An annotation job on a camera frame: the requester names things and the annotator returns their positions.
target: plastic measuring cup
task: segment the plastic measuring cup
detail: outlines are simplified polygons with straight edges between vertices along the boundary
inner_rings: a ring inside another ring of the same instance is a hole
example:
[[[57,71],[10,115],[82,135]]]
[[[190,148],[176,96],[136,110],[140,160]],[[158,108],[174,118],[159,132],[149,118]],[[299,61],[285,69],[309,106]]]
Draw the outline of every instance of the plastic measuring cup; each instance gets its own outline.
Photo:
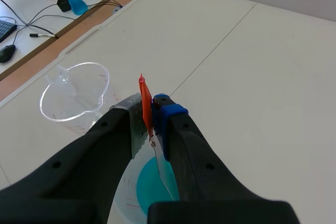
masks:
[[[58,76],[46,76],[49,85],[40,99],[42,115],[78,135],[84,135],[118,102],[101,64],[86,62],[71,68],[56,67]]]
[[[160,179],[154,149],[147,140],[123,173],[114,204],[125,223],[146,224],[150,204],[171,200]]]

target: computer mouse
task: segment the computer mouse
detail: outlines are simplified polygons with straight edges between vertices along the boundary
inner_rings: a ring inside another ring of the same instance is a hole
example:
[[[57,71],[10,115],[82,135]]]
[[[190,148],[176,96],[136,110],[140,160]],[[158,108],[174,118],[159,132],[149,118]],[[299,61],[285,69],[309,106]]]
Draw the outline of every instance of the computer mouse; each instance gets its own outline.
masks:
[[[15,45],[9,45],[2,48],[0,50],[0,63],[8,62],[13,57],[15,50]]]

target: orange plastic tab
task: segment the orange plastic tab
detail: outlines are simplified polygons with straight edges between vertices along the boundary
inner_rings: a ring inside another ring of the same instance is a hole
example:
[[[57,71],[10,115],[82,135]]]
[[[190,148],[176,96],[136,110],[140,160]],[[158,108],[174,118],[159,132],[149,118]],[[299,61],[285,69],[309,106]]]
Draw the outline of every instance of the orange plastic tab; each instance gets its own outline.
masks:
[[[149,137],[153,136],[153,119],[152,119],[152,96],[146,85],[145,78],[140,75],[139,87],[142,99],[142,118],[145,121]]]

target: keyboard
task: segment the keyboard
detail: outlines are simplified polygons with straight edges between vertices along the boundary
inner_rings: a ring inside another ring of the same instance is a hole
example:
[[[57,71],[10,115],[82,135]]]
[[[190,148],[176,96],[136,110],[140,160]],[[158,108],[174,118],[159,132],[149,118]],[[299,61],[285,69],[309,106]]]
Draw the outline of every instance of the keyboard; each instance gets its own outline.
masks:
[[[17,28],[17,25],[0,20],[0,42],[7,38]]]

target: white table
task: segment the white table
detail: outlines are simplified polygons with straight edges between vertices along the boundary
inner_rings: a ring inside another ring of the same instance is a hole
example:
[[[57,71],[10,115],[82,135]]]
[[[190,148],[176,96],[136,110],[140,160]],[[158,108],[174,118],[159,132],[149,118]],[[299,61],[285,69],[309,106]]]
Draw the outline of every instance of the white table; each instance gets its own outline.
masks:
[[[134,0],[0,103],[0,165],[14,183],[76,138],[41,116],[41,76],[95,61],[122,99],[140,72],[172,94],[249,189],[334,223],[335,37],[333,22],[245,0]]]
[[[3,0],[5,1],[16,13],[19,15],[21,19],[25,22],[29,22],[40,10],[43,8],[57,3],[57,0]],[[102,0],[84,0],[88,5],[96,4]],[[59,7],[52,6],[41,14],[37,16],[40,17],[42,15],[61,15],[70,18],[78,18],[73,12],[65,12],[63,13]],[[18,21],[18,24],[22,25],[22,23],[18,20],[17,17],[12,13],[7,6],[5,6],[2,2],[0,2],[0,17],[9,16],[13,17]],[[0,18],[1,20],[5,20],[8,22],[14,22],[12,19],[8,18]],[[53,33],[57,33],[61,31],[63,28],[72,23],[73,20],[61,17],[44,17],[34,23],[34,25],[46,28]],[[47,33],[37,28],[25,28],[19,32],[15,45],[17,47],[14,57],[11,61],[0,64],[0,75],[8,68],[17,64],[20,60],[22,60],[27,54],[32,52],[35,48],[43,44],[48,38],[30,38],[30,33]],[[5,47],[6,45],[11,45],[13,43],[13,39],[15,37],[16,32],[13,32],[10,36],[8,36],[4,41],[0,43],[0,49]]]

